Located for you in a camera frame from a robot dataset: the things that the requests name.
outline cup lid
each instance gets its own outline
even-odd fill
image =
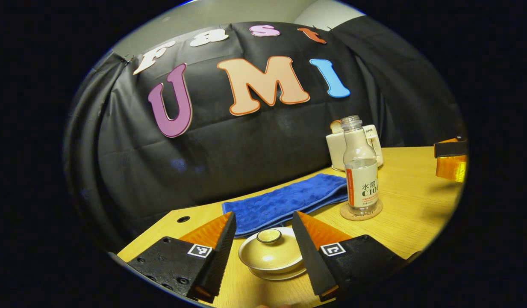
[[[238,250],[238,257],[257,270],[279,270],[302,260],[292,228],[271,228],[250,236]]]

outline foam letter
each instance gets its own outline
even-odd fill
[[[282,94],[280,101],[285,104],[303,103],[310,99],[303,90],[292,68],[292,59],[287,56],[272,56],[267,60],[265,73],[245,59],[230,59],[218,63],[230,79],[234,103],[230,107],[233,115],[241,116],[257,111],[259,101],[252,99],[248,87],[252,88],[269,106],[275,105],[277,84]]]
[[[206,31],[205,33],[201,33],[195,36],[195,39],[189,43],[189,46],[191,47],[197,47],[201,46],[207,43],[210,43],[211,41],[223,41],[224,39],[227,39],[229,36],[226,35],[226,31],[224,29],[215,29]]]
[[[138,66],[132,74],[138,74],[139,72],[142,72],[142,70],[155,64],[154,58],[160,58],[166,51],[167,47],[172,47],[175,43],[175,41],[169,41],[168,43],[162,44],[161,46],[144,53],[140,66]]]
[[[191,99],[189,98],[187,86],[185,85],[185,78],[183,76],[186,67],[187,65],[185,63],[178,65],[166,78],[166,81],[173,85],[176,100],[178,101],[178,116],[175,119],[170,119],[166,113],[164,100],[162,99],[162,83],[157,84],[148,96],[157,125],[162,134],[169,138],[174,138],[183,134],[191,124],[191,118],[193,116]]]
[[[305,33],[305,35],[307,35],[307,37],[309,37],[313,41],[317,41],[318,43],[321,43],[321,44],[326,44],[326,41],[318,37],[318,33],[313,32],[307,28],[299,28],[298,30]]]
[[[277,36],[280,34],[278,30],[275,30],[275,27],[269,25],[252,26],[250,27],[250,31],[255,36]]]
[[[310,64],[313,64],[320,70],[320,74],[324,76],[324,80],[328,83],[328,95],[333,98],[344,98],[349,96],[351,92],[339,80],[336,72],[332,68],[332,63],[323,59],[311,59]]]

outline bottle label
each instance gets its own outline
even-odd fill
[[[364,208],[377,201],[378,177],[377,165],[361,169],[346,168],[349,206]]]

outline orange block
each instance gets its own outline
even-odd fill
[[[211,220],[199,228],[185,234],[184,236],[180,237],[179,240],[216,249],[218,240],[220,239],[222,231],[224,230],[230,215],[231,212],[221,215],[220,217]]]
[[[443,142],[458,142],[457,139],[447,139]],[[467,156],[439,157],[436,161],[436,176],[450,181],[462,183],[465,179]]]
[[[328,245],[332,243],[341,242],[342,240],[350,240],[353,238],[347,234],[344,234],[340,230],[321,222],[320,220],[313,218],[302,212],[297,212],[299,218],[303,222],[305,229],[311,237],[312,243],[316,249],[320,249],[320,246]]]

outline black cloth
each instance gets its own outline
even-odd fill
[[[256,37],[253,25],[273,25],[275,37]],[[74,99],[65,135],[64,164],[78,210],[111,252],[173,209],[237,197],[330,166],[325,136],[330,123],[359,115],[374,124],[381,146],[424,146],[461,133],[453,96],[413,47],[367,16],[309,39],[287,23],[237,23],[193,31],[150,68],[132,75],[142,55],[124,61],[112,50],[91,71]],[[199,33],[225,29],[228,39],[199,47]],[[271,56],[288,56],[305,103],[230,113],[233,95],[217,63],[244,58],[265,72]],[[326,59],[351,95],[333,98],[310,59]],[[164,136],[147,96],[158,83],[170,118],[177,114],[168,73],[186,63],[193,106],[191,126]]]

